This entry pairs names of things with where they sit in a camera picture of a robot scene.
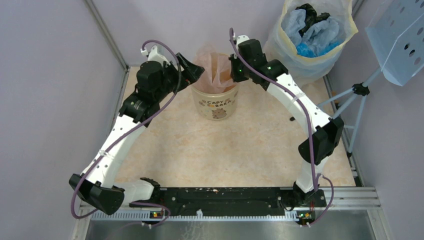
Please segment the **pink plastic trash bag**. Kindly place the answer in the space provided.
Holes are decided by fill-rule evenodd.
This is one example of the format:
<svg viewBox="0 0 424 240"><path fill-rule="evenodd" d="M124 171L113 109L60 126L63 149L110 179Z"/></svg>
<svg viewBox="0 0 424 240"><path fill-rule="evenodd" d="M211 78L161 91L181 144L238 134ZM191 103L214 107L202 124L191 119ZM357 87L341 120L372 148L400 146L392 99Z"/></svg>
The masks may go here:
<svg viewBox="0 0 424 240"><path fill-rule="evenodd" d="M193 84L193 87L200 92L221 94L236 86L231 77L229 56L217 52L212 45L205 44L199 48L193 63L204 68L201 77Z"/></svg>

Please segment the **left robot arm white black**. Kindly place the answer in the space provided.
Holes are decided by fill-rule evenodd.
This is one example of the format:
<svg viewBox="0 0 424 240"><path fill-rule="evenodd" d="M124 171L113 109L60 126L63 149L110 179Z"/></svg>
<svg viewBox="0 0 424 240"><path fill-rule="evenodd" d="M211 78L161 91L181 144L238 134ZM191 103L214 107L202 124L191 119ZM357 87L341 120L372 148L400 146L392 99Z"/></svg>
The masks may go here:
<svg viewBox="0 0 424 240"><path fill-rule="evenodd" d="M205 68L180 53L179 65L162 56L142 63L136 73L134 91L123 101L115 124L96 157L80 174L72 174L73 199L79 197L95 210L114 214L125 199L125 189L115 186L116 175L135 140L161 111L160 103L200 79Z"/></svg>

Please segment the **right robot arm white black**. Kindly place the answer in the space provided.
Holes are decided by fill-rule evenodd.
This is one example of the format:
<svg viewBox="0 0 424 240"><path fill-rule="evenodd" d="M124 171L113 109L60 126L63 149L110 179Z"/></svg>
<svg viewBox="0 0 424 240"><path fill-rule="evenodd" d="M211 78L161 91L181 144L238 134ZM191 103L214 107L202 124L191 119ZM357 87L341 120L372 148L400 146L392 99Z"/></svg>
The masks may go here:
<svg viewBox="0 0 424 240"><path fill-rule="evenodd" d="M246 35L231 38L234 53L231 77L237 83L251 79L268 94L275 97L294 117L307 135L298 146L302 168L294 182L293 200L299 206L307 206L318 190L318 178L339 145L344 121L322 111L298 87L288 69L278 59L268 60L261 43Z"/></svg>

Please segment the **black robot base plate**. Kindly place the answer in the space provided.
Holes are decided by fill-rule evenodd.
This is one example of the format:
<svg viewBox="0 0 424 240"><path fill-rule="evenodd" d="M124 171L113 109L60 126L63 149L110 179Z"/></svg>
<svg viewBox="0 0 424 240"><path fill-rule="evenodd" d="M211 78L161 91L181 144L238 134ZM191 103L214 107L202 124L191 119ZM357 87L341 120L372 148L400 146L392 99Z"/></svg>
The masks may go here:
<svg viewBox="0 0 424 240"><path fill-rule="evenodd" d="M201 210L206 217L282 216L290 210L314 210L327 205L324 191L302 192L292 187L161 187L152 179L153 193L148 200L131 200L129 206L159 204L171 216L193 216Z"/></svg>

